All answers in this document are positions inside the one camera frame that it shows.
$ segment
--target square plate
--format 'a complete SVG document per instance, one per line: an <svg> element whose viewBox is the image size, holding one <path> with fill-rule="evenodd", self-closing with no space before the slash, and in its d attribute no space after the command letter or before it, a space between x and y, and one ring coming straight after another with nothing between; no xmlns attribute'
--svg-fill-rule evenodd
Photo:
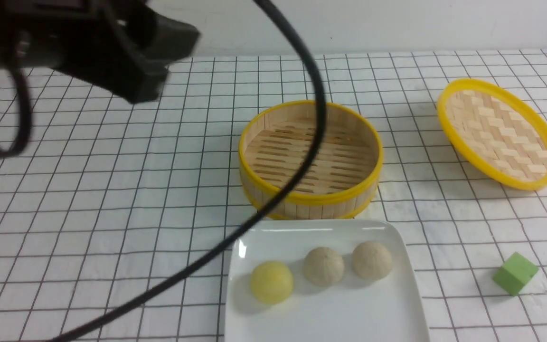
<svg viewBox="0 0 547 342"><path fill-rule="evenodd" d="M373 283L351 266L352 251L368 240L386 245L394 260L391 273ZM325 289L302 274L303 258L321 246L345 260L343 280ZM250 292L250 273L268 260L286 263L294 277L291 296L273 306ZM396 228L382 221L262 221L234 244L226 298L225 339L233 342L430 340L406 246Z"/></svg>

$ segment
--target black cable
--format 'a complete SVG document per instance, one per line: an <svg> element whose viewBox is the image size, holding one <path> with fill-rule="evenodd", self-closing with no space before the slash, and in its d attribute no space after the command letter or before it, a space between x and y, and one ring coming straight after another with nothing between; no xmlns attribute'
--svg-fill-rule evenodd
<svg viewBox="0 0 547 342"><path fill-rule="evenodd" d="M18 132L14 142L7 151L0 149L0 158L17 156L22 153L30 141L33 127L33 113L28 95L27 81L18 66L16 52L9 52L6 69L9 75L11 75L18 93Z"/></svg>
<svg viewBox="0 0 547 342"><path fill-rule="evenodd" d="M264 11L264 13L278 27L278 29L280 29L280 32L295 49L297 55L301 58L303 64L305 65L305 69L308 71L308 74L310 74L313 83L313 92L315 93L316 127L315 134L313 135L313 141L308 153L305 156L304 162L297 170L297 173L295 173L295 175L293 175L293 177L288 181L286 186L284 186L284 188L282 188L282 190L280 190L280 192L278 192L269 202L267 202L260 210L257 210L257 212L239 228L237 228L233 234L222 240L221 243L211 249L204 256L193 262L187 268L166 279L145 293L131 299L131 301L128 301L124 305L121 305L109 313L85 323L80 327L53 338L52 340L49 340L49 342L70 342L76 340L83 335L91 333L103 325L120 318L124 314L127 314L131 310L143 305L153 297L161 294L165 290L168 290L180 281L189 277L192 273L212 261L215 257L217 257L217 255L223 253L227 247L231 246L235 240L240 238L252 226L258 223L258 221L264 219L267 214L269 214L289 193L291 193L295 186L297 186L304 175L308 172L308 169L318 154L318 149L320 148L324 138L324 132L326 131L326 97L324 94L324 84L322 84L320 72L315 61L313 60L313 57L308 51L308 48L298 36L297 32L295 32L294 28L292 28L290 23L286 20L282 13L280 13L279 9L277 9L269 0L254 0L254 2Z"/></svg>

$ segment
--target grid tablecloth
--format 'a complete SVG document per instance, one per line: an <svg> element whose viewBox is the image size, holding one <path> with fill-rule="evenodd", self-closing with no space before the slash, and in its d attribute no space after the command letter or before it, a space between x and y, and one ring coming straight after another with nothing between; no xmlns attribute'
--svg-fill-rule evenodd
<svg viewBox="0 0 547 342"><path fill-rule="evenodd" d="M547 342L547 188L484 176L450 146L435 101L456 78L505 87L547 120L547 50L317 56L329 99L381 134L377 197L360 218L403 235L432 340ZM0 161L0 342L43 340L179 271L254 212L237 144L259 111L311 97L296 57L194 58L132 106L49 69L26 71L33 142ZM0 141L15 133L0 88ZM541 271L519 297L492 281L515 251ZM85 337L222 341L230 253Z"/></svg>

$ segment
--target yellow rim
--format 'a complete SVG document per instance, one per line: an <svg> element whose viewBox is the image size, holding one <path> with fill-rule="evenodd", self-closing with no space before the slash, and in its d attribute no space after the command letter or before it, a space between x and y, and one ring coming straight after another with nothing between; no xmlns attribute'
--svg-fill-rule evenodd
<svg viewBox="0 0 547 342"><path fill-rule="evenodd" d="M276 186L272 186L272 184L267 183L266 181L262 180L261 177L259 177L252 169L249 167L248 163L246 162L244 152L242 151L241 147L244 145L245 135L246 132L250 129L258 119L260 119L261 116L267 115L273 110L278 110L282 107L286 106L295 106L295 105L301 105L301 104L314 104L315 102L313 100L302 100L302 101L293 101L293 102L286 102L285 104L278 104L277 106L273 106L269 108L268 110L265 110L261 112L259 115L257 115L252 121L248 123L244 131L242 132L242 136L239 139L239 162L241 165L241 168L246 172L248 175L248 178L250 182L254 185L256 185L259 189L262 191L269 193L271 195L276 194L278 191L280 191L280 188ZM343 201L347 201L348 199L351 199L356 194L361 193L365 191L371 184L373 184L377 180L377 176L381 171L381 167L383 165L384 160L384 148L381 144L381 139L379 135L377 134L377 131L373 128L371 123L367 121L364 117L356 113L355 111L350 110L349 108L340 106L339 104L326 104L327 106L335 107L338 109L341 109L345 112L347 112L350 115L354 115L357 117L360 121L362 121L372 132L372 134L375 136L375 139L377 141L377 152L378 152L378 159L377 163L373 169L373 171L369 174L368 177L366 177L362 182L360 182L358 185L349 188L347 190L343 190L336 193L329 193L327 195L308 195L305 193L296 193L291 192L288 197L284 201L295 203L295 204L302 204L302 205L308 205L308 206L315 206L315 205L322 205L322 204L335 204Z"/></svg>
<svg viewBox="0 0 547 342"><path fill-rule="evenodd" d="M533 182L523 182L515 178L512 178L487 163L483 158L480 158L459 136L457 131L453 128L453 125L447 117L447 112L445 104L451 95L458 91L462 90L472 90L485 93L496 97L499 100L505 102L513 110L517 111L526 119L528 123L540 134L541 139L546 145L547 149L547 124L541 117L532 110L525 102L521 101L518 97L512 95L508 91L502 89L493 84L481 80L473 80L470 78L463 78L461 80L456 80L451 82L447 88L443 91L438 99L438 118L440 123L443 126L444 132L449 137L450 142L455 146L455 148L477 169L482 171L484 174L493 178L494 180L511 186L513 188L521 190L537 190L545 185L547 185L547 173L544 177L533 181Z"/></svg>
<svg viewBox="0 0 547 342"><path fill-rule="evenodd" d="M255 207L256 210L259 210L261 208L261 204L259 204L257 201L255 201L255 199L252 198L252 196L250 196L250 193L246 191L246 188L242 187L242 190L244 191L244 194L246 198L248 199L248 201L250 202L250 204L252 204L252 206ZM377 192L375 192L374 195L371 196L371 198L368 199L367 202L365 202L364 204L356 208L356 210L349 212L343 216L335 217L335 219L353 219L354 217L356 217L356 215L360 214L363 210L365 210L369 204L371 204L371 200L373 200L376 194ZM267 217L270 217L272 219L297 219L296 217L286 217L286 216L282 216L280 214L274 214L274 213L270 213L269 215L267 215Z"/></svg>

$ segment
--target green cube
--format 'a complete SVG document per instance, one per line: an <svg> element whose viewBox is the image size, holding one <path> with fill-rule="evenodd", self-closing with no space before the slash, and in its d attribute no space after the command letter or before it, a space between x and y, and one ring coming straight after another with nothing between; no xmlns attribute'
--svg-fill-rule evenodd
<svg viewBox="0 0 547 342"><path fill-rule="evenodd" d="M538 272L539 268L518 252L514 252L499 267L493 281L501 286L510 296L516 296Z"/></svg>

